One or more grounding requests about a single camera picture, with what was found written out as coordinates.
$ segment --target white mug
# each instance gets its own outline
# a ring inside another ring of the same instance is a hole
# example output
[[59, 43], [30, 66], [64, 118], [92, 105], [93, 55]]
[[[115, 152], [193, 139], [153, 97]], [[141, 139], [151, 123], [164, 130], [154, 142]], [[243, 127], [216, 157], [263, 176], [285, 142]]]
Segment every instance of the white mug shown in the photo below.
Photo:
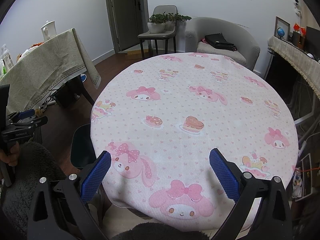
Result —
[[54, 36], [57, 36], [57, 31], [56, 31], [56, 26], [54, 24], [54, 21], [52, 22], [47, 21], [46, 24], [41, 27], [41, 31], [42, 31], [45, 42], [53, 38]]

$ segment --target hand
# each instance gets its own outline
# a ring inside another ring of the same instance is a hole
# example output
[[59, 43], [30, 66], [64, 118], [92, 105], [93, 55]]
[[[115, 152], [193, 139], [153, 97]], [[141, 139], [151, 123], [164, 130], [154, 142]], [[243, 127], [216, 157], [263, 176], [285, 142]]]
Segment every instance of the hand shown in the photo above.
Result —
[[6, 155], [4, 151], [0, 149], [0, 161], [8, 163], [8, 165], [12, 167], [17, 166], [20, 156], [20, 146], [18, 142], [16, 142], [16, 144], [10, 148], [10, 153], [10, 155]]

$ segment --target tablecloth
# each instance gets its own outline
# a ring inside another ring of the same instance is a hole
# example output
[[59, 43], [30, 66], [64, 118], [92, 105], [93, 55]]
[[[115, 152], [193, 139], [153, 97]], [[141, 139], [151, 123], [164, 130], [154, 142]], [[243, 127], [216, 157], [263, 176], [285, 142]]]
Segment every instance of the tablecloth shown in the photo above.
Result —
[[91, 139], [97, 156], [112, 157], [102, 182], [112, 203], [183, 231], [217, 229], [234, 206], [209, 164], [213, 148], [285, 187], [298, 158], [293, 118], [273, 88], [229, 57], [201, 53], [122, 71], [92, 109]]
[[274, 36], [269, 39], [268, 47], [288, 61], [308, 82], [320, 99], [320, 64], [298, 50], [295, 46]]
[[19, 60], [0, 80], [0, 85], [10, 84], [7, 112], [38, 107], [65, 82], [85, 71], [97, 89], [101, 77], [76, 30], [53, 37]]

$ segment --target gray chair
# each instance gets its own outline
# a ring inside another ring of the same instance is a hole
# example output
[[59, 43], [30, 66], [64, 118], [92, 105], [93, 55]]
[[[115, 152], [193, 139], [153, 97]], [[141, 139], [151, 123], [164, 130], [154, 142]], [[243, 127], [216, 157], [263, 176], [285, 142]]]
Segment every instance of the gray chair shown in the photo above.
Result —
[[[163, 13], [174, 13], [176, 14], [178, 12], [177, 7], [175, 5], [159, 5], [157, 6], [153, 14], [163, 14]], [[156, 53], [158, 55], [158, 43], [157, 40], [165, 40], [165, 54], [168, 54], [168, 39], [173, 38], [173, 47], [174, 52], [177, 52], [176, 48], [176, 35], [177, 35], [177, 23], [174, 27], [173, 31], [164, 30], [163, 33], [150, 33], [149, 31], [146, 33], [142, 33], [138, 35], [138, 39], [140, 40], [140, 46], [141, 46], [141, 54], [142, 59], [145, 59], [144, 57], [144, 51], [143, 51], [143, 41], [144, 40], [155, 40], [156, 45]]]
[[[216, 33], [222, 33], [228, 42], [236, 45], [238, 51], [215, 49], [200, 42], [204, 36]], [[247, 30], [237, 24], [215, 18], [198, 17], [188, 21], [185, 42], [185, 52], [225, 55], [251, 71], [260, 54], [259, 45]]]

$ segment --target dark fuzzy clothing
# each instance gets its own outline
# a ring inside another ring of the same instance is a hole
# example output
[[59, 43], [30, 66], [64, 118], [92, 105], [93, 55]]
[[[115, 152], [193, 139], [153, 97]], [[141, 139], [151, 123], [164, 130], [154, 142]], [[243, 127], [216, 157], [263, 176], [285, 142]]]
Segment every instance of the dark fuzzy clothing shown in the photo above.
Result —
[[65, 179], [51, 153], [34, 142], [20, 146], [14, 184], [1, 193], [0, 208], [12, 225], [27, 239], [28, 216], [34, 191], [41, 177], [50, 181]]
[[209, 240], [209, 237], [202, 232], [181, 232], [160, 223], [144, 223], [111, 240]]

